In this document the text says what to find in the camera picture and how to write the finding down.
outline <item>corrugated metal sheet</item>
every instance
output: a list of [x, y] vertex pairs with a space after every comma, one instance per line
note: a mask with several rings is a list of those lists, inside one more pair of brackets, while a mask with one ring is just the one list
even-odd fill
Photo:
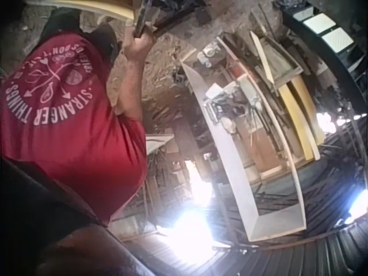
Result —
[[258, 251], [215, 252], [202, 263], [188, 263], [175, 255], [169, 239], [161, 235], [126, 243], [128, 249], [157, 275], [167, 276], [311, 276], [351, 275], [368, 257], [368, 222], [361, 219], [340, 232], [309, 242]]

